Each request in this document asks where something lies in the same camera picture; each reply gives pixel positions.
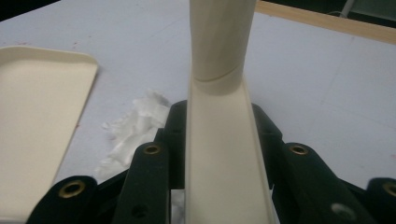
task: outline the black metal bracket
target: black metal bracket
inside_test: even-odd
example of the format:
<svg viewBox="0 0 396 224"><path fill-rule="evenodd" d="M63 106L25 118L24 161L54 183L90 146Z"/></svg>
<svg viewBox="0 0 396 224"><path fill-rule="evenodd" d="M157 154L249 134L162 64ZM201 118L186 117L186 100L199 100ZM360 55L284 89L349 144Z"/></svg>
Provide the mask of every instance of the black metal bracket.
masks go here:
<svg viewBox="0 0 396 224"><path fill-rule="evenodd" d="M376 178L367 190L340 180L311 147L282 133L253 105L262 154L282 224L396 221L396 180ZM72 176L53 186L30 223L169 223L170 189L184 189L187 101L174 104L154 142L140 146L129 170L97 185Z"/></svg>

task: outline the cream plastic tray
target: cream plastic tray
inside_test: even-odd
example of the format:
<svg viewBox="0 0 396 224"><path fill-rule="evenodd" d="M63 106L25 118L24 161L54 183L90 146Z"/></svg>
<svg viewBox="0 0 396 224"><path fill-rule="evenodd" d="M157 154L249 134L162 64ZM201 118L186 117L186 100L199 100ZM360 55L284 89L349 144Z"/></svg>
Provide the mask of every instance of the cream plastic tray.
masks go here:
<svg viewBox="0 0 396 224"><path fill-rule="evenodd" d="M0 49L0 222L25 221L51 187L96 70L84 54Z"/></svg>

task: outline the white table surface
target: white table surface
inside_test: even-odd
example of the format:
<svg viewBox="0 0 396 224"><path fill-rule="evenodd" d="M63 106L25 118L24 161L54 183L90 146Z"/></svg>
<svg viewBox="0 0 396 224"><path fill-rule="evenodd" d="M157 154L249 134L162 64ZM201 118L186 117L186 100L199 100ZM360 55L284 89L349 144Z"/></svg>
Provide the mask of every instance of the white table surface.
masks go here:
<svg viewBox="0 0 396 224"><path fill-rule="evenodd" d="M112 149L102 123L129 112L146 89L187 99L189 26L188 0L63 0L0 22L1 47L77 51L99 62L57 181L93 174ZM311 146L361 188L396 178L395 45L256 13L245 72L252 102L285 142Z"/></svg>

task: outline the wooden table edge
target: wooden table edge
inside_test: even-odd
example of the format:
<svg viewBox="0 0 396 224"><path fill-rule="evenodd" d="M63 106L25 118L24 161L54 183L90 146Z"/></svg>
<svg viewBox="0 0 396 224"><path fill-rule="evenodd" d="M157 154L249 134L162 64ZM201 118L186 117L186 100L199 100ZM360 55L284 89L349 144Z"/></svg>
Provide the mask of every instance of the wooden table edge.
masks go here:
<svg viewBox="0 0 396 224"><path fill-rule="evenodd" d="M386 26L375 25L362 21L353 21L263 1L257 3L256 12L350 35L358 35L390 44L396 44L396 29Z"/></svg>

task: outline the white tissue paper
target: white tissue paper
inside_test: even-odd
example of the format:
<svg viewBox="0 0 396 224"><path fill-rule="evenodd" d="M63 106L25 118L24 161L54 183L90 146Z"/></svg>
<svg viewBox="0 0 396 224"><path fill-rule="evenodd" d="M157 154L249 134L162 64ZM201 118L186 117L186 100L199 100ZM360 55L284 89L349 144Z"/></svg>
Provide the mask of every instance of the white tissue paper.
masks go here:
<svg viewBox="0 0 396 224"><path fill-rule="evenodd" d="M114 137L114 148L100 161L94 177L100 182L128 169L136 149L154 140L159 128L165 126L169 101L160 93L148 90L146 97L134 100L134 109L124 117L106 122L103 128ZM172 190L172 223L184 223L184 190Z"/></svg>

